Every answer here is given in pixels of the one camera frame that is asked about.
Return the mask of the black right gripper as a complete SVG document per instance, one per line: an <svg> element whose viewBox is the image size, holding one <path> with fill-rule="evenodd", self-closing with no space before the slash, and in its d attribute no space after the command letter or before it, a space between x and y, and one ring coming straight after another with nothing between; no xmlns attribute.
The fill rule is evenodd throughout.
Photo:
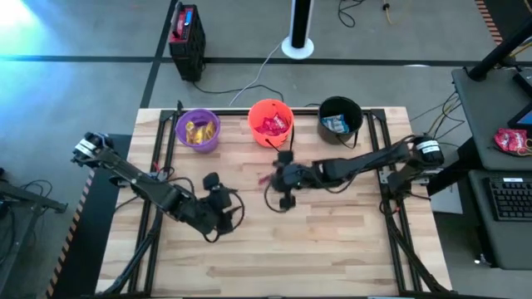
<svg viewBox="0 0 532 299"><path fill-rule="evenodd" d="M278 152L277 162L285 165L277 167L270 182L274 190L278 192L290 192L292 189L319 189L316 172L302 164L293 162L293 151L282 150ZM293 195L285 195L279 200L282 210L294 208L296 200Z"/></svg>

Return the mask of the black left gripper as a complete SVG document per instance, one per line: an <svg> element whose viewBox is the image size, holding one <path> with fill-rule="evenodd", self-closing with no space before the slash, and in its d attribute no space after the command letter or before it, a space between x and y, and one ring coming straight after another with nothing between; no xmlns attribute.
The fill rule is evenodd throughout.
<svg viewBox="0 0 532 299"><path fill-rule="evenodd" d="M203 178L204 190L219 186L219 175L209 173ZM222 218L224 210L232 205L229 191L211 191L206 198L190 199L184 204L184 222L202 234L209 234L218 226L218 233L231 233L234 225L231 218Z"/></svg>

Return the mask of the purple plastic bucket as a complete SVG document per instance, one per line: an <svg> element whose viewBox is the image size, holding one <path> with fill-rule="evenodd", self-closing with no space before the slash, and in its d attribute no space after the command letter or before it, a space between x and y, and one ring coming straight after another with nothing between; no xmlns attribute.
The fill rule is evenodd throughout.
<svg viewBox="0 0 532 299"><path fill-rule="evenodd" d="M210 121L213 121L216 125L216 133L211 140L205 140L204 143L200 145L190 145L186 142L186 130L185 125L188 121L193 121L195 123L195 128L205 127ZM221 122L220 118L211 110L206 109L195 109L185 112L177 122L175 127L175 134L179 141L201 154L208 154L214 151L219 144L219 134L221 131Z"/></svg>

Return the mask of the black plastic bucket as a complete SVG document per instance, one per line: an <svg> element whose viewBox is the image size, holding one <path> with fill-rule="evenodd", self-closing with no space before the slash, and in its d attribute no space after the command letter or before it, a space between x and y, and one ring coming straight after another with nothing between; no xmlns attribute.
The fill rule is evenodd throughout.
<svg viewBox="0 0 532 299"><path fill-rule="evenodd" d="M348 134L337 134L332 131L331 127L323 125L321 119L332 115L344 115L345 125L350 129ZM331 145L344 145L349 149L354 149L357 146L358 131L362 128L362 124L361 107L347 97L329 97L318 107L318 135Z"/></svg>

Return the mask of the white base floor stand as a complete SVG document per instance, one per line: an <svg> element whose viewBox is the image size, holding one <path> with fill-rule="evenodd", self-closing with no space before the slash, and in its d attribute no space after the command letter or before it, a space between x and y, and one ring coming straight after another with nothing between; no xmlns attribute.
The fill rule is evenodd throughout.
<svg viewBox="0 0 532 299"><path fill-rule="evenodd" d="M313 54L314 44L309 38L313 4L314 0L292 0L289 33L281 44L291 59L304 60Z"/></svg>

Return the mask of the black hazard striped platform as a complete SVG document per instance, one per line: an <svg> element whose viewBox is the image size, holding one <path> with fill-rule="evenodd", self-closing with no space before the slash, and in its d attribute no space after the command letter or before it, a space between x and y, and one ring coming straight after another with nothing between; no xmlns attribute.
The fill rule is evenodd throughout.
<svg viewBox="0 0 532 299"><path fill-rule="evenodd" d="M73 299L96 293L119 189L105 169L88 170L81 198L60 247L45 299Z"/></svg>

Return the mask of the black and red toolbox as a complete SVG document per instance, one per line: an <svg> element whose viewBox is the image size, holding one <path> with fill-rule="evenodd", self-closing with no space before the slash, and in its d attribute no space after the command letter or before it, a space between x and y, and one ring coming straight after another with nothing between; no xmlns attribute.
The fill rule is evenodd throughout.
<svg viewBox="0 0 532 299"><path fill-rule="evenodd" d="M175 8L180 4L193 5L195 7L195 18L187 42L169 42L168 39L170 56L180 73L181 79L183 81L196 82L200 80L204 67L205 33L197 6L177 2Z"/></svg>

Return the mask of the red box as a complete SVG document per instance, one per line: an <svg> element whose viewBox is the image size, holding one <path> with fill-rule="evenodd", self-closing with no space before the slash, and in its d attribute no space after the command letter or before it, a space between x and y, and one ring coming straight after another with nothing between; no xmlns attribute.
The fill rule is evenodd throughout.
<svg viewBox="0 0 532 299"><path fill-rule="evenodd" d="M193 12L191 24L184 26L185 14ZM169 42L187 42L192 31L192 24L195 18L195 7L193 5L178 5L170 24Z"/></svg>

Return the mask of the black floor stand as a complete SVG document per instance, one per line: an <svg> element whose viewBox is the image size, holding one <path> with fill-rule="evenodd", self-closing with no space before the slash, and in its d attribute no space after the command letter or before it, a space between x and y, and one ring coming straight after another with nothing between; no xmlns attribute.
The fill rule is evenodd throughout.
<svg viewBox="0 0 532 299"><path fill-rule="evenodd" d="M0 237L0 240L7 238L7 248L4 251L2 250L4 245L0 244L0 267L7 262L17 241L15 206L28 205L37 214L37 218L48 210L65 213L68 207L67 203L49 198L53 185L48 180L36 179L18 187L11 184L4 176L5 169L0 167L0 227L2 221L8 218L6 232Z"/></svg>

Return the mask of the grey side desk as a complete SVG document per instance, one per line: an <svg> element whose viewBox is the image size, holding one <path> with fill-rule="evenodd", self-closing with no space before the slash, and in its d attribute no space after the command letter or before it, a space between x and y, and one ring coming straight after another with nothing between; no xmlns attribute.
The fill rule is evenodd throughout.
<svg viewBox="0 0 532 299"><path fill-rule="evenodd" d="M482 81L473 81L464 69L451 72L456 91L484 169L501 171L532 170L532 157L512 156L495 149L494 135L508 121L532 103L514 82L515 69L493 70Z"/></svg>

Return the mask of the grey low desk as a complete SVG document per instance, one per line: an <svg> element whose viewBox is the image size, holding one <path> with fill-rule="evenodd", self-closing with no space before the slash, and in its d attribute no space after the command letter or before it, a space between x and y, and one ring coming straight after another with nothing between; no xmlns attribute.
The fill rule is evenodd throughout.
<svg viewBox="0 0 532 299"><path fill-rule="evenodd" d="M488 178L532 179L532 174L481 170L471 170L468 173L475 197L473 205L480 220L483 258L492 267L532 271L532 222L497 221L487 195L485 179Z"/></svg>

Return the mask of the black keyboard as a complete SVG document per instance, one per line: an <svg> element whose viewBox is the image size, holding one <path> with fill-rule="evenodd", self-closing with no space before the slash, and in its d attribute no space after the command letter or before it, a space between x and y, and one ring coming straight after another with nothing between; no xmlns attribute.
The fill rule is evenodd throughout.
<svg viewBox="0 0 532 299"><path fill-rule="evenodd" d="M494 217L502 222L532 222L532 179L485 179Z"/></svg>

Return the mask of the large red Skittles bag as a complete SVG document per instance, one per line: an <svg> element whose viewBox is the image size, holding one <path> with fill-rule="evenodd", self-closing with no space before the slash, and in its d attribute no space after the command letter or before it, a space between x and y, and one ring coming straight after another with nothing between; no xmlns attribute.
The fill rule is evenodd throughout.
<svg viewBox="0 0 532 299"><path fill-rule="evenodd" d="M532 139L528 137L526 130L500 128L494 135L494 142L508 154L532 154Z"/></svg>

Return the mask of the black slanted pole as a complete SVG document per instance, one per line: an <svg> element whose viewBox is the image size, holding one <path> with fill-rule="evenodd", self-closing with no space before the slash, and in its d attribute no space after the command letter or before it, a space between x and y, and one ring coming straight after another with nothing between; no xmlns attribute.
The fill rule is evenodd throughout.
<svg viewBox="0 0 532 299"><path fill-rule="evenodd" d="M532 35L532 17L529 17L508 39L490 52L479 64L466 71L473 81L482 81L485 75L502 62L514 49Z"/></svg>

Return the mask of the tablet with blue screen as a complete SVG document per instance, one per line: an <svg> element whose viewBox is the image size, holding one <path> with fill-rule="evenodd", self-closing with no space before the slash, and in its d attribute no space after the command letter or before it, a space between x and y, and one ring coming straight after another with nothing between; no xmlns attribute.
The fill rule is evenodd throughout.
<svg viewBox="0 0 532 299"><path fill-rule="evenodd" d="M526 130L532 134L532 103L528 104L523 110L507 122L511 129Z"/></svg>

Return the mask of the black hazard striped mat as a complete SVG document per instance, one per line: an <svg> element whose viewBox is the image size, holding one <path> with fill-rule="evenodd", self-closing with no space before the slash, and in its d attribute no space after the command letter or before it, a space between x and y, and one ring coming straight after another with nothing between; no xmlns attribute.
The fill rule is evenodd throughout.
<svg viewBox="0 0 532 299"><path fill-rule="evenodd" d="M474 3L496 45L532 17L532 0L474 0Z"/></svg>

